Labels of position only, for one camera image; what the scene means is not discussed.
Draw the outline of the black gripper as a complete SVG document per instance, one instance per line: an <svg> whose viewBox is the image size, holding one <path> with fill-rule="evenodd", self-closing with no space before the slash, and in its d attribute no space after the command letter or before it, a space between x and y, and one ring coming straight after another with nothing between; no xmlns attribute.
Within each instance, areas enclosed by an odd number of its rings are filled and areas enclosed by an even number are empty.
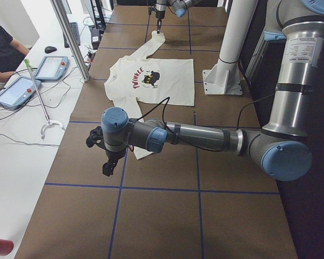
<svg viewBox="0 0 324 259"><path fill-rule="evenodd" d="M105 151L108 161L103 164L102 172L106 176L113 175L113 170L116 167L118 161L125 156L125 149L120 151Z"/></svg>
<svg viewBox="0 0 324 259"><path fill-rule="evenodd" d="M162 19L165 18L165 10L163 10L163 11L156 10L156 18L157 18L157 33L160 33Z"/></svg>

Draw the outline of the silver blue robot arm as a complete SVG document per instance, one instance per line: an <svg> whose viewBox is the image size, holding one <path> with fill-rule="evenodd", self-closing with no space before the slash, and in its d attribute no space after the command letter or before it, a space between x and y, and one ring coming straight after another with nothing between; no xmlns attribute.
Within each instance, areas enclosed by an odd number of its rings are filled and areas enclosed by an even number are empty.
<svg viewBox="0 0 324 259"><path fill-rule="evenodd" d="M127 149L142 158L161 152L169 142L248 156L279 181L304 176L313 160L305 145L305 122L324 43L324 1L268 1L262 36L267 42L283 41L285 47L274 92L263 93L253 103L260 119L258 131L144 120L139 102L194 104L193 61L152 58L165 42L160 29L133 54L119 59L105 83L114 106L103 113L99 133L91 135L108 157L103 174L113 174Z"/></svg>
<svg viewBox="0 0 324 259"><path fill-rule="evenodd" d="M162 20L165 18L167 3L172 7L177 17L182 17L188 9L200 3L201 0L157 0L153 11L156 13L157 34L160 34Z"/></svg>

